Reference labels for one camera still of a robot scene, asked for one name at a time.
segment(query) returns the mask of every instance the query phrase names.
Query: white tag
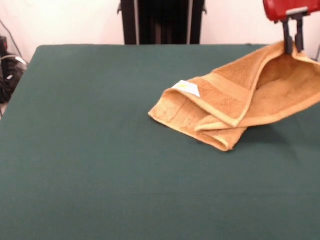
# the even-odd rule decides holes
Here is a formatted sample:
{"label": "white tag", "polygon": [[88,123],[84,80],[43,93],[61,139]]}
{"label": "white tag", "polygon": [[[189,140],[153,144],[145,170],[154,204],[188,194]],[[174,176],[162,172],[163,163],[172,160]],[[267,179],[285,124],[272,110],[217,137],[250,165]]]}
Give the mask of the white tag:
{"label": "white tag", "polygon": [[200,92],[198,86],[192,82],[180,80],[176,85],[172,87],[173,89],[179,89],[189,94],[196,95],[200,98]]}

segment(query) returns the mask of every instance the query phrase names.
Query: green fabric surface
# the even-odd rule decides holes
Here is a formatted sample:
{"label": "green fabric surface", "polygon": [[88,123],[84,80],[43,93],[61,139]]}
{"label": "green fabric surface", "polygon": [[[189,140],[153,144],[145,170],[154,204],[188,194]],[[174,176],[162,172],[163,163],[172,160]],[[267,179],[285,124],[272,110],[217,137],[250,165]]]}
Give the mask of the green fabric surface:
{"label": "green fabric surface", "polygon": [[39,47],[0,121],[0,240],[319,240],[319,105],[230,152],[148,116],[260,47]]}

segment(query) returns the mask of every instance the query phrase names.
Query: black cable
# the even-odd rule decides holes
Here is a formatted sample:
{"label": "black cable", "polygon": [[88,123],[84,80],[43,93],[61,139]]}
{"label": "black cable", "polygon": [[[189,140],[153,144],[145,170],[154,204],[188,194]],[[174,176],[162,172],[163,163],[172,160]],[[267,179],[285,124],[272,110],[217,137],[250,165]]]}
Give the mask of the black cable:
{"label": "black cable", "polygon": [[0,24],[1,24],[1,25],[3,26],[3,28],[8,32],[8,34],[10,35],[10,38],[11,38],[11,40],[12,40],[12,42],[13,42],[16,50],[18,51],[20,57],[22,57],[22,54],[21,54],[20,49],[18,48],[18,46],[17,46],[17,44],[16,44],[16,42],[15,42],[14,37],[12,36],[10,30],[9,30],[9,29],[6,27],[6,25],[2,22],[1,18],[0,18]]}

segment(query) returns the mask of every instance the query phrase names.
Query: black metal stand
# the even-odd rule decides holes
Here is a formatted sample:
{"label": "black metal stand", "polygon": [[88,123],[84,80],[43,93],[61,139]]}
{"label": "black metal stand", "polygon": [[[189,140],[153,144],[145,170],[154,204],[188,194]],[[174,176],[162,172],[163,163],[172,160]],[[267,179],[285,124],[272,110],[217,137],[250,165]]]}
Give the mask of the black metal stand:
{"label": "black metal stand", "polygon": [[120,11],[126,45],[200,44],[202,14],[207,13],[205,0],[193,0],[191,11],[189,0],[121,0]]}

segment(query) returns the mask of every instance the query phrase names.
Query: towel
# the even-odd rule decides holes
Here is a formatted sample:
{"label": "towel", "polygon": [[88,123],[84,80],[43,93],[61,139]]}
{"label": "towel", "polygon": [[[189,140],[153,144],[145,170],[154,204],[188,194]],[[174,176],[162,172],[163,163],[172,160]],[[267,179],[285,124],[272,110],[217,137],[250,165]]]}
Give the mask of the towel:
{"label": "towel", "polygon": [[320,64],[284,43],[166,89],[148,112],[155,121],[221,151],[249,127],[278,122],[320,102]]}

